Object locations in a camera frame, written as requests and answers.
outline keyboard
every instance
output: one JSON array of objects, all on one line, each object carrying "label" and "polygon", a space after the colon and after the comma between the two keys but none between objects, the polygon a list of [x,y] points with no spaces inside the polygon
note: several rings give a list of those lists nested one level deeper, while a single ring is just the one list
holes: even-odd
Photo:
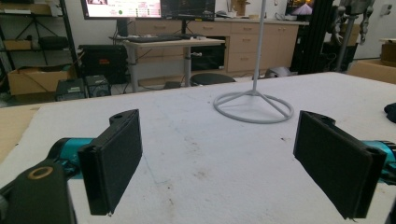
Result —
[{"label": "keyboard", "polygon": [[196,38],[198,36],[203,36],[203,35],[198,35],[198,34],[159,34],[157,36],[176,36],[176,37],[179,37],[180,39],[191,39],[191,38]]},{"label": "keyboard", "polygon": [[179,36],[163,35],[163,36],[133,36],[127,37],[126,40],[134,43],[152,43],[152,42],[163,42],[163,41],[175,41],[181,40]]}]

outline white table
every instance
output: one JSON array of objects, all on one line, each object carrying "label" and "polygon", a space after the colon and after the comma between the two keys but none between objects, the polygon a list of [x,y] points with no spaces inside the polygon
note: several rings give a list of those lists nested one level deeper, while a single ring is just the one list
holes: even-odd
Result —
[{"label": "white table", "polygon": [[[228,83],[43,105],[1,164],[0,186],[42,161],[58,139],[95,137],[110,116],[138,108],[144,156],[115,214],[91,216],[83,181],[69,180],[78,223],[355,223],[342,219],[295,160],[298,114],[261,125],[226,118],[213,108],[217,96],[251,86]],[[263,79],[257,90],[288,101],[297,113],[329,116],[360,140],[396,142],[396,124],[383,111],[396,101],[396,85],[327,73]],[[236,104],[229,108],[256,116],[250,106]],[[357,221],[384,223],[395,196],[395,187],[378,184],[368,217]]]},{"label": "white table", "polygon": [[136,67],[136,50],[137,49],[163,49],[163,48],[176,48],[182,47],[184,48],[184,74],[185,74],[185,86],[190,86],[190,77],[191,77],[191,47],[200,47],[200,46],[211,46],[211,45],[220,45],[224,43],[224,40],[217,39],[183,39],[183,40],[175,40],[175,41],[162,41],[162,42],[151,42],[151,43],[134,43],[125,41],[123,42],[125,48],[128,53],[128,71],[131,74],[131,83],[132,83],[132,91],[137,92],[138,87],[138,78],[136,75],[135,67]]}]

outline vertical rod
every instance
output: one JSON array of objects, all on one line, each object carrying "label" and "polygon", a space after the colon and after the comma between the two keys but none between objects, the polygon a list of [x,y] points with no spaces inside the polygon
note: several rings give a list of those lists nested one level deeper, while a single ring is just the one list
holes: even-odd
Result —
[{"label": "vertical rod", "polygon": [[81,77],[81,73],[79,71],[79,66],[78,66],[78,57],[76,54],[76,47],[75,47],[74,40],[73,40],[72,29],[70,27],[70,21],[69,21],[68,15],[67,15],[66,3],[64,2],[64,0],[60,0],[59,2],[61,4],[61,10],[62,10],[62,14],[63,14],[62,16],[64,18],[64,27],[65,27],[66,33],[67,33],[67,40],[69,41],[69,50],[72,55],[73,64],[75,66],[75,70],[76,70],[78,77]]},{"label": "vertical rod", "polygon": [[260,60],[262,57],[262,35],[264,32],[264,15],[265,15],[265,4],[266,0],[262,0],[262,12],[260,14],[260,33],[259,33],[259,44],[257,46],[257,56],[256,56],[256,68],[254,70],[254,81],[253,81],[253,93],[257,88],[257,78],[259,78],[260,73]]},{"label": "vertical rod", "polygon": [[347,42],[350,38],[350,34],[352,33],[353,23],[355,22],[356,18],[358,18],[358,16],[349,16],[347,19],[346,34],[344,35],[343,44],[341,45],[340,52],[338,53],[337,64],[335,66],[336,72],[342,72],[341,64],[343,63],[344,60],[344,55],[347,49]]},{"label": "vertical rod", "polygon": [[184,48],[184,51],[186,53],[184,56],[184,84],[189,87],[191,78],[191,47]]}]

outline black monitor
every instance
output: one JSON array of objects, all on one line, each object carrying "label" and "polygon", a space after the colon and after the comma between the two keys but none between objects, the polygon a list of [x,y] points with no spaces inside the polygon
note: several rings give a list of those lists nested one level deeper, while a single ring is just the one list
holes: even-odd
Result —
[{"label": "black monitor", "polygon": [[119,35],[127,36],[129,18],[160,18],[161,0],[81,0],[85,20],[117,20]]},{"label": "black monitor", "polygon": [[214,21],[216,0],[162,0],[162,17],[183,22],[181,33],[186,33],[186,21]]}]

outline computer monitor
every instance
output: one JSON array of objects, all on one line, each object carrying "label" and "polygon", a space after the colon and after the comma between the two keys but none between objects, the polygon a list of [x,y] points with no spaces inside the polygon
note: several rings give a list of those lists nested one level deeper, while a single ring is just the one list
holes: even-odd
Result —
[{"label": "computer monitor", "polygon": [[161,0],[81,0],[85,20],[117,20],[119,35],[127,36],[129,18],[160,18]]},{"label": "computer monitor", "polygon": [[214,21],[216,0],[162,0],[162,17],[181,20],[181,33],[186,33],[186,21]]},{"label": "computer monitor", "polygon": [[308,21],[313,8],[314,0],[288,0],[285,15],[297,16],[299,21]]}]

